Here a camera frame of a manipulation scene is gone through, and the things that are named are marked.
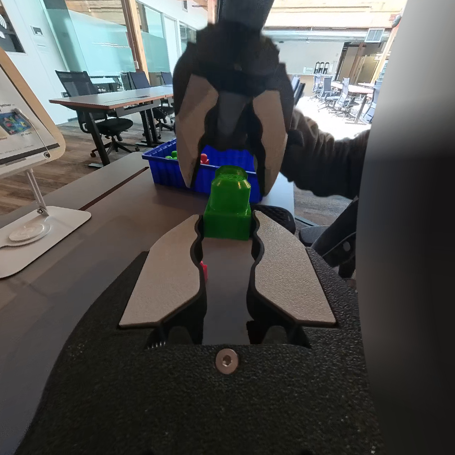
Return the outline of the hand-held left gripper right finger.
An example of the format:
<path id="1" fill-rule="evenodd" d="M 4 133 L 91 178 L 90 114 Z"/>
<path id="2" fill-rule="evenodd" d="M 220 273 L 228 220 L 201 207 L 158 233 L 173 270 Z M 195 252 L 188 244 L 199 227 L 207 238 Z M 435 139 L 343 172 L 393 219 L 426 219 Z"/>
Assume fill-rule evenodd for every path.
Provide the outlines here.
<path id="1" fill-rule="evenodd" d="M 334 327 L 336 318 L 304 245 L 262 212 L 253 212 L 247 309 L 269 325 Z"/>

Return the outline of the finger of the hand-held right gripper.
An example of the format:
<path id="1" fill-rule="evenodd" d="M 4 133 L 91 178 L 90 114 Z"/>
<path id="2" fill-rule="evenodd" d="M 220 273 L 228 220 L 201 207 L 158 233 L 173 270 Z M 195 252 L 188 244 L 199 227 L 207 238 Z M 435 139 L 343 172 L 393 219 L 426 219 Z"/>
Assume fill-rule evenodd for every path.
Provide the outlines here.
<path id="1" fill-rule="evenodd" d="M 287 132 L 280 94 L 276 90 L 265 90 L 253 98 L 252 152 L 257 162 L 260 192 L 267 196 L 281 169 L 287 143 Z"/>
<path id="2" fill-rule="evenodd" d="M 191 188 L 200 165 L 200 142 L 205 119 L 218 101 L 218 91 L 204 77 L 190 76 L 179 113 L 176 114 L 177 160 L 183 181 Z"/>

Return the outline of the black textured wrist rest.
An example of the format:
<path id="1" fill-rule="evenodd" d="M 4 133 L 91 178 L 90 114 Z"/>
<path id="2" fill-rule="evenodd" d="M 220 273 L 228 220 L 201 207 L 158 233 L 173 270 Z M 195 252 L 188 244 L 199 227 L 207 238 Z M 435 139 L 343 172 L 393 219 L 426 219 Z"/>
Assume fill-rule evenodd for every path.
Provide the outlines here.
<path id="1" fill-rule="evenodd" d="M 251 204 L 251 211 L 259 211 L 264 213 L 270 219 L 274 220 L 293 235 L 296 232 L 296 224 L 292 213 L 290 213 L 287 209 L 278 207 L 278 206 L 270 206 L 264 204 Z"/>

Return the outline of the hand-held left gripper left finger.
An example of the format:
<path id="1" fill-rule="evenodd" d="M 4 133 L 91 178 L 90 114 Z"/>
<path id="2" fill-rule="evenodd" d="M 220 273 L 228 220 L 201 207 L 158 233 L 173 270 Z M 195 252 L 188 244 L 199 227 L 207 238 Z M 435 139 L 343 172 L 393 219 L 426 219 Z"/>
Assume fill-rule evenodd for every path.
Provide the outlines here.
<path id="1" fill-rule="evenodd" d="M 191 215 L 152 245 L 119 327 L 158 327 L 204 302 L 201 223 L 200 215 Z"/>

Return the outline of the black office chair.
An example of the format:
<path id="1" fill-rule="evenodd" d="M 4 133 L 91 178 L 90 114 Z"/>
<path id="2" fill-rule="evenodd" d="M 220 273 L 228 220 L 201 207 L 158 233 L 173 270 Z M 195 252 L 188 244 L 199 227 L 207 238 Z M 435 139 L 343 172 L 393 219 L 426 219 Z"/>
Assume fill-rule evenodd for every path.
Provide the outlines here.
<path id="1" fill-rule="evenodd" d="M 376 85 L 351 84 L 349 78 L 337 82 L 329 75 L 314 76 L 313 98 L 318 102 L 317 111 L 326 110 L 353 124 L 369 122 L 372 115 L 367 120 L 361 117 L 368 102 L 369 110 L 374 111 L 378 90 Z"/>
<path id="2" fill-rule="evenodd" d="M 55 72 L 69 97 L 96 95 L 99 93 L 86 71 L 65 72 L 56 70 Z M 110 139 L 110 142 L 104 145 L 107 155 L 112 151 L 119 152 L 119 150 L 127 153 L 132 152 L 128 147 L 134 145 L 123 145 L 121 133 L 131 128 L 133 121 L 124 117 L 114 117 L 112 113 L 107 112 L 92 112 L 92 116 L 99 133 Z"/>
<path id="3" fill-rule="evenodd" d="M 356 269 L 356 230 L 359 199 L 356 197 L 330 226 L 305 227 L 299 240 L 313 249 L 338 275 L 351 279 Z"/>

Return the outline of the wooden office desk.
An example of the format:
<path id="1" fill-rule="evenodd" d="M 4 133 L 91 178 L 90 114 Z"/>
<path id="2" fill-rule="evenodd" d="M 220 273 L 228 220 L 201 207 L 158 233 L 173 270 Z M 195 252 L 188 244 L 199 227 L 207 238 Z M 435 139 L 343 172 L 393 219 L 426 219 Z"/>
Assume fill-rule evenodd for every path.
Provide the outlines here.
<path id="1" fill-rule="evenodd" d="M 91 136 L 101 160 L 100 164 L 89 164 L 89 167 L 102 168 L 110 164 L 110 159 L 92 114 L 94 112 L 107 113 L 108 111 L 114 111 L 117 117 L 125 117 L 139 112 L 144 127 L 146 146 L 148 149 L 153 149 L 163 144 L 157 138 L 155 119 L 152 112 L 154 107 L 158 107 L 161 99 L 173 99 L 173 88 L 170 86 L 155 86 L 137 90 L 50 99 L 49 103 L 88 113 L 88 124 L 92 128 Z"/>

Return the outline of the blue plastic bin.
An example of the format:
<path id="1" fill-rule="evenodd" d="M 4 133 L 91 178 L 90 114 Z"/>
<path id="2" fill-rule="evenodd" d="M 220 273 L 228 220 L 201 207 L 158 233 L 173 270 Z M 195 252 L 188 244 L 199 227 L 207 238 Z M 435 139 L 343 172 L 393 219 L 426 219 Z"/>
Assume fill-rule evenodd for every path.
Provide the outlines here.
<path id="1" fill-rule="evenodd" d="M 155 184 L 210 194 L 216 170 L 224 165 L 233 165 L 241 167 L 247 172 L 247 180 L 251 185 L 249 201 L 252 203 L 261 202 L 263 196 L 260 193 L 257 174 L 254 170 L 253 156 L 248 151 L 227 150 L 220 152 L 213 147 L 205 146 L 202 152 L 209 157 L 210 165 L 200 165 L 194 186 L 188 188 L 183 181 L 178 160 L 165 158 L 165 156 L 170 155 L 171 151 L 177 149 L 176 145 L 176 139 L 173 139 L 142 154 L 142 158 L 149 162 Z"/>

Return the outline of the printed instruction sheet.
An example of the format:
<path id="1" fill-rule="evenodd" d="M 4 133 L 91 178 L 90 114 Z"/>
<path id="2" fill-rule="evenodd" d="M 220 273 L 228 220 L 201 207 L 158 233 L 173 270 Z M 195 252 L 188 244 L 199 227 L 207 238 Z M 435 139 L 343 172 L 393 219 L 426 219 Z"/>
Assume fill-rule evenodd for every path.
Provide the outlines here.
<path id="1" fill-rule="evenodd" d="M 10 78 L 0 74 L 0 163 L 9 163 L 59 146 L 53 135 L 31 110 Z"/>

